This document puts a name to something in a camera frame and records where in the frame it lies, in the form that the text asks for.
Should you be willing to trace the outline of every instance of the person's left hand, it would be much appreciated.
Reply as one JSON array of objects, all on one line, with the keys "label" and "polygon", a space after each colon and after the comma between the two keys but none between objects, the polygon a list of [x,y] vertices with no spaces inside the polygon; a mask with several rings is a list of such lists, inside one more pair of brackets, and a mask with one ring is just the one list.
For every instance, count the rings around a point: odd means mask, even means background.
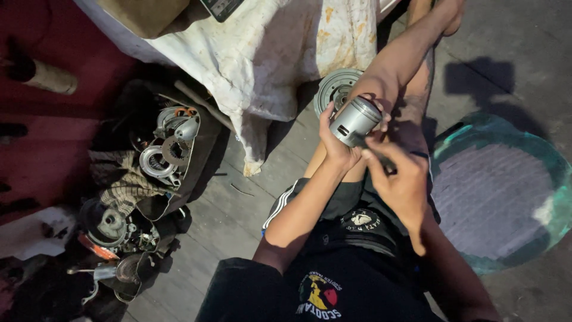
[{"label": "person's left hand", "polygon": [[320,138],[325,145],[326,159],[349,171],[362,158],[362,154],[359,147],[351,148],[345,145],[329,130],[332,113],[333,101],[329,102],[328,107],[320,114]]}]

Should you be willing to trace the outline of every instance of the metal rod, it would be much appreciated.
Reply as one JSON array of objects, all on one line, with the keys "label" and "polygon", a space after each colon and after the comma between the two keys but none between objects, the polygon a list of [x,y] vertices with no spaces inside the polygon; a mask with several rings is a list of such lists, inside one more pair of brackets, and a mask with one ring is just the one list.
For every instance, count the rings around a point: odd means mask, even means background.
[{"label": "metal rod", "polygon": [[192,89],[190,89],[187,85],[185,85],[182,81],[178,80],[175,81],[175,87],[183,92],[183,94],[187,95],[190,99],[195,101],[195,103],[204,106],[215,119],[221,122],[224,126],[228,127],[233,133],[236,133],[235,127],[232,125],[231,118],[227,115],[223,114],[219,111],[216,107],[210,105],[207,101],[202,99],[197,93],[195,93]]}]

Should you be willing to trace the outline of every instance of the concrete floor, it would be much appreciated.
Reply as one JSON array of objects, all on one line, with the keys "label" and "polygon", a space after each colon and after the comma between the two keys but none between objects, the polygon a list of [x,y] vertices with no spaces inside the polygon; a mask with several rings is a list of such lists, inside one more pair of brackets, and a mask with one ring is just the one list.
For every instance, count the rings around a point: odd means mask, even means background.
[{"label": "concrete floor", "polygon": [[[572,160],[570,13],[567,0],[467,1],[460,31],[436,50],[427,112],[435,133],[483,110],[551,141]],[[403,29],[403,19],[396,21],[392,37]],[[304,89],[303,106],[316,84]],[[251,178],[241,175],[244,151],[229,138],[217,170],[226,175],[214,176],[189,204],[193,223],[179,236],[169,273],[129,305],[124,321],[194,320],[218,260],[252,256],[271,204],[302,175],[318,143],[311,108],[296,121],[273,125],[271,153],[262,173]],[[568,234],[540,258],[482,280],[503,322],[572,321],[571,267]]]}]

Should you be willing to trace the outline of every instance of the forearm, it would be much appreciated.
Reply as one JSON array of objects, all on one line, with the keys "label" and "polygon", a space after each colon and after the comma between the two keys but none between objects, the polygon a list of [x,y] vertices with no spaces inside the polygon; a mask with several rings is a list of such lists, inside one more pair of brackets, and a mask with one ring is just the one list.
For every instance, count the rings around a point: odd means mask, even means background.
[{"label": "forearm", "polygon": [[425,17],[391,41],[354,86],[352,96],[372,93],[390,112],[399,91],[419,70],[427,51],[455,18],[455,2],[441,0]]},{"label": "forearm", "polygon": [[252,260],[284,273],[346,172],[326,157],[300,193],[270,221]]},{"label": "forearm", "polygon": [[429,291],[451,321],[500,319],[479,277],[432,218],[420,232],[426,250],[422,272]]}]

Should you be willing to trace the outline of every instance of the red wall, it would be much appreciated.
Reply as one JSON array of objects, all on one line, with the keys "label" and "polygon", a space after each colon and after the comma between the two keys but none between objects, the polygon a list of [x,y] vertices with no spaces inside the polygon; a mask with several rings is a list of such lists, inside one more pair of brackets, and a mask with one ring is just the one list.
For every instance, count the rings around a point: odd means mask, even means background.
[{"label": "red wall", "polygon": [[[0,181],[12,187],[0,202],[33,197],[48,207],[89,182],[90,140],[136,60],[121,53],[72,0],[0,3],[0,56],[7,54],[7,37],[15,36],[30,56],[79,81],[67,96],[0,76],[0,121],[24,123],[29,130],[0,145]],[[37,210],[1,216],[0,225]]]}]

